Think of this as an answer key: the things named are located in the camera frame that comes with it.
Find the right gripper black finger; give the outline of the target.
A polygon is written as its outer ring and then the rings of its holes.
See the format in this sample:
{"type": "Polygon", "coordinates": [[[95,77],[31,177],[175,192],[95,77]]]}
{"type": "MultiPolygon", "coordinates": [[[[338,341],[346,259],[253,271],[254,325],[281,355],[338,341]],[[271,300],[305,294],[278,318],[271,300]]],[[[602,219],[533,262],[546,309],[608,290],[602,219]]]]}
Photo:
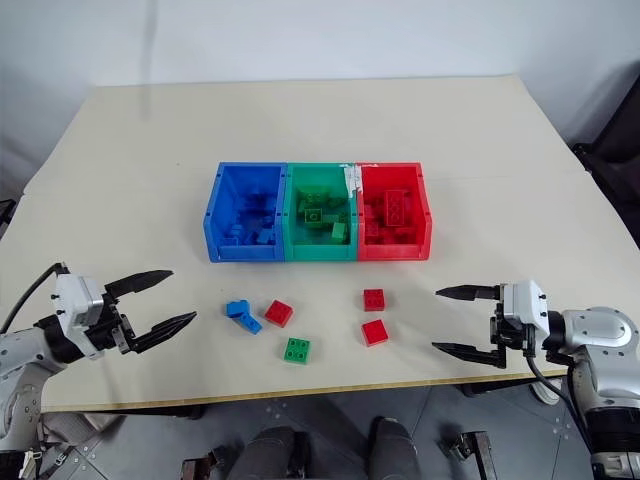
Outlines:
{"type": "Polygon", "coordinates": [[[499,369],[506,368],[506,349],[503,345],[491,351],[480,351],[471,345],[450,342],[433,342],[432,346],[465,362],[489,365],[499,369]]]}
{"type": "Polygon", "coordinates": [[[437,290],[435,294],[437,296],[461,301],[475,301],[476,299],[498,301],[501,299],[501,286],[464,284],[442,288],[440,290],[437,290]]]}

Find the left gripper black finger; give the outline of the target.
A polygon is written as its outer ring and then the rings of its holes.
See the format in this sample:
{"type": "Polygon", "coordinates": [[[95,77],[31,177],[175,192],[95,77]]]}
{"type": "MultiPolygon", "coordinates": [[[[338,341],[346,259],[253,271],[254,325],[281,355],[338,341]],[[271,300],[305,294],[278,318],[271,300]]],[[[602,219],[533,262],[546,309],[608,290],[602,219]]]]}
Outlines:
{"type": "Polygon", "coordinates": [[[132,274],[115,280],[104,286],[106,293],[113,299],[129,293],[139,293],[164,281],[173,274],[171,270],[151,270],[132,274]]]}
{"type": "Polygon", "coordinates": [[[160,322],[154,325],[148,333],[132,338],[129,342],[129,348],[131,351],[141,354],[177,335],[196,316],[197,312],[193,311],[160,322]]]}

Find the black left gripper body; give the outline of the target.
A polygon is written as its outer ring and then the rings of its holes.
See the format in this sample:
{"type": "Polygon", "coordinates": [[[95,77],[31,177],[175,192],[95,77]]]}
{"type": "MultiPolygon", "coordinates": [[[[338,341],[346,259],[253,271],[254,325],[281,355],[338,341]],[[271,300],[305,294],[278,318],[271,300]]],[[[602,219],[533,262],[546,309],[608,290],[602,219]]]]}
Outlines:
{"type": "Polygon", "coordinates": [[[126,315],[119,312],[118,300],[109,293],[102,295],[103,307],[96,324],[86,335],[98,352],[118,348],[121,354],[134,350],[136,335],[126,315]]]}

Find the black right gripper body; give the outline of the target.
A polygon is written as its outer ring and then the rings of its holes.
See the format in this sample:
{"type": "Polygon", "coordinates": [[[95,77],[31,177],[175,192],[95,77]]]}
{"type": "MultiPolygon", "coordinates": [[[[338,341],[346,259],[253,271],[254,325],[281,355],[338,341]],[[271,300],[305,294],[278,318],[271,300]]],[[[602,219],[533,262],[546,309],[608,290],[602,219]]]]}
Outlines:
{"type": "Polygon", "coordinates": [[[503,302],[496,304],[494,316],[490,319],[490,330],[490,341],[497,346],[500,356],[505,356],[507,349],[520,350],[524,356],[536,355],[535,326],[508,317],[503,302]]]}

